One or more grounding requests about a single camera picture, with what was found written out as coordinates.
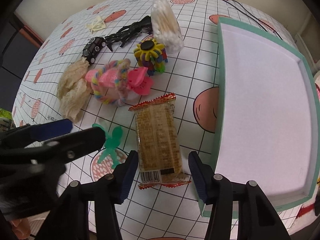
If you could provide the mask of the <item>green translucent toy figure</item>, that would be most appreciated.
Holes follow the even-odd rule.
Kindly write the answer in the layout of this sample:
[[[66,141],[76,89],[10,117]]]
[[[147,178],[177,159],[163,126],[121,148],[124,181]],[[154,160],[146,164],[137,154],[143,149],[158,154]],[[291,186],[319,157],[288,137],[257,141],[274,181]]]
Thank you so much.
[[[110,156],[113,163],[111,168],[115,169],[116,166],[120,164],[120,161],[117,159],[116,148],[118,148],[121,143],[123,129],[120,126],[116,126],[112,130],[112,133],[109,134],[103,126],[99,124],[93,124],[92,127],[99,127],[105,132],[104,150],[98,159],[98,163],[101,164],[103,160]]]

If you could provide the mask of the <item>cream lace scrunchie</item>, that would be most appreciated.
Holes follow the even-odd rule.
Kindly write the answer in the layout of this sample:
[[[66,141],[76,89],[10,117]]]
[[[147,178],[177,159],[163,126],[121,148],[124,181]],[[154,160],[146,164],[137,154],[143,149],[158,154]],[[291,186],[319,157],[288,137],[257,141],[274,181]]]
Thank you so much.
[[[80,110],[92,92],[85,80],[88,67],[89,62],[81,57],[66,68],[57,85],[60,114],[73,123],[80,120]]]

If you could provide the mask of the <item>orange snack bar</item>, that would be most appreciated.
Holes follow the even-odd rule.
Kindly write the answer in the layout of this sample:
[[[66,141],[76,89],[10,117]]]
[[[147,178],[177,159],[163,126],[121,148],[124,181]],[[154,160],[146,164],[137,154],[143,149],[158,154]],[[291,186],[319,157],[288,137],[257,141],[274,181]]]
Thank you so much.
[[[176,95],[169,93],[129,108],[135,113],[141,190],[190,183],[183,170],[174,124],[175,101]]]

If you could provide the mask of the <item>pink hair roller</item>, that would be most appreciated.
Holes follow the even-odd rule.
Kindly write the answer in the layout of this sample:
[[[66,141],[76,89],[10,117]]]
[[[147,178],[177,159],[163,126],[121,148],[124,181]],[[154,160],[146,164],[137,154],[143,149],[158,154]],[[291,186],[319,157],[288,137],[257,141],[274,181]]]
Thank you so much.
[[[146,75],[147,70],[146,67],[122,70],[118,70],[116,67],[108,70],[102,69],[103,73],[97,77],[98,83],[94,85],[92,78],[98,74],[99,70],[93,69],[86,74],[85,80],[92,88],[98,89],[98,91],[104,88],[116,88],[116,86],[122,83],[124,88],[129,91],[133,91],[139,95],[148,95],[153,85],[153,80]]]

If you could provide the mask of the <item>rainbow pastel scrunchie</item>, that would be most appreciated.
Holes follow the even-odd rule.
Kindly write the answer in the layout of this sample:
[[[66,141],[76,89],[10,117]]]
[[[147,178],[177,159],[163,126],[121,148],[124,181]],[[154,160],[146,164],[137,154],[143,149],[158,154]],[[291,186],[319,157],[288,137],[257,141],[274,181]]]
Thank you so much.
[[[113,67],[116,67],[118,70],[129,69],[130,63],[131,61],[129,59],[123,59],[123,60],[111,61],[105,64],[103,68],[98,69],[99,70],[98,74],[96,74],[95,77],[92,78],[93,84],[96,85],[98,83],[97,77],[99,77],[103,73],[102,69],[108,70]],[[92,88],[95,98],[101,103],[117,105],[118,107],[123,106],[125,104],[125,101],[127,100],[128,90],[124,88],[124,85],[122,83],[119,86],[116,86],[116,88],[114,89],[118,94],[116,98],[103,95],[101,92],[102,89],[98,91],[98,89]]]

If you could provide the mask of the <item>black toy car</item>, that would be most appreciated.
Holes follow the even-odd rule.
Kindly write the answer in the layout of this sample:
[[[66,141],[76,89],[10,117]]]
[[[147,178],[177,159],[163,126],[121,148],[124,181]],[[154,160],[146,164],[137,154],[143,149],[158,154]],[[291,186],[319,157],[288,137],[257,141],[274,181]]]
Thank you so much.
[[[83,48],[82,57],[84,57],[89,64],[93,64],[95,63],[97,55],[105,46],[106,41],[103,37],[93,37]]]

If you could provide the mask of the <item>yellow multicolour fidget spinner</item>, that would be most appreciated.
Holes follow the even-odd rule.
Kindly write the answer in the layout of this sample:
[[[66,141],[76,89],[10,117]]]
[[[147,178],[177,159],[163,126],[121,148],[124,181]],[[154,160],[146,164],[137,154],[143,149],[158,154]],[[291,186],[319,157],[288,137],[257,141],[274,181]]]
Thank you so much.
[[[153,76],[155,72],[165,72],[165,64],[168,62],[165,45],[149,36],[143,39],[133,51],[140,67],[147,68],[147,74]]]

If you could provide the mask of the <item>cream small hair clip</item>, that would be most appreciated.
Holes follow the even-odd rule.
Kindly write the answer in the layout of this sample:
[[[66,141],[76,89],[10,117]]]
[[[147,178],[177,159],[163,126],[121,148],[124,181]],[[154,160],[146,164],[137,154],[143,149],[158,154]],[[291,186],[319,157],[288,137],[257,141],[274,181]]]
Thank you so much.
[[[106,24],[104,20],[100,17],[97,16],[92,23],[86,24],[86,28],[91,32],[95,33],[97,31],[103,30],[106,28]]]

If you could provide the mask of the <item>black claw hair clip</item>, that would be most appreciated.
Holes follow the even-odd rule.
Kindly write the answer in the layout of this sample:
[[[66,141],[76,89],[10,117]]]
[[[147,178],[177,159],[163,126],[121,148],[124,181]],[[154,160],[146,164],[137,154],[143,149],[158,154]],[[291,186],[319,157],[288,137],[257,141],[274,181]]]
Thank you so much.
[[[133,22],[131,25],[126,25],[119,29],[116,33],[105,36],[104,39],[107,48],[110,51],[113,51],[112,46],[114,43],[120,42],[120,47],[123,48],[123,46],[125,46],[129,40],[141,33],[146,33],[149,35],[153,33],[150,16],[145,16],[138,22]]]

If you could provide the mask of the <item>cotton swabs plastic bag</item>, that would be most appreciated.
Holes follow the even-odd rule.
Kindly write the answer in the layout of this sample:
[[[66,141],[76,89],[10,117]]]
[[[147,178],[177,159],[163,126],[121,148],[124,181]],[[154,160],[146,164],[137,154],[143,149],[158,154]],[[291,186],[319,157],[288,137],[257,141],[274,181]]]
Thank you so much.
[[[164,44],[169,54],[178,53],[184,48],[180,26],[167,0],[153,0],[151,24],[154,38]]]

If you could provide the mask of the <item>teal shallow box tray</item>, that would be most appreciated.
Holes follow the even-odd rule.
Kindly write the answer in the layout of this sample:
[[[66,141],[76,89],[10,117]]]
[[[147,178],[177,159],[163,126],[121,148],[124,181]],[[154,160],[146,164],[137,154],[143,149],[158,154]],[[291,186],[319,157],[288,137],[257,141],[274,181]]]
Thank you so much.
[[[293,46],[222,17],[215,173],[254,180],[277,211],[308,201],[319,174],[319,99],[309,65]]]

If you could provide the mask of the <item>pomegranate grid tablecloth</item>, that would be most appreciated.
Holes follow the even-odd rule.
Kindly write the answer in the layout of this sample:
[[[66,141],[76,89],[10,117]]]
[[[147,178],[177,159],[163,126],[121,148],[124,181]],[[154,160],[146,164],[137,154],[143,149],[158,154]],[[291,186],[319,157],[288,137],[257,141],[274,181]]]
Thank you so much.
[[[147,96],[134,93],[124,106],[100,103],[94,96],[85,102],[79,131],[100,123],[108,131],[123,129],[120,152],[136,149],[135,115],[130,106],[152,100],[167,93],[176,95],[174,123],[178,133],[183,161],[196,151],[208,161],[212,152],[213,134],[198,125],[193,114],[196,97],[219,84],[217,28],[213,15],[225,15],[268,31],[290,45],[294,40],[286,28],[264,12],[230,0],[168,0],[178,20],[184,48],[168,56],[165,72],[153,76]],[[153,0],[108,0],[70,16],[60,23],[45,40],[29,65],[16,94],[12,108],[14,123],[40,124],[61,118],[56,97],[57,84],[65,69],[82,54],[91,32],[85,27],[97,16],[108,19],[100,36],[141,20],[151,12]],[[116,207],[123,239],[178,237],[203,239],[208,218],[202,217],[193,184],[176,188],[156,186],[139,189],[135,178],[129,197]]]

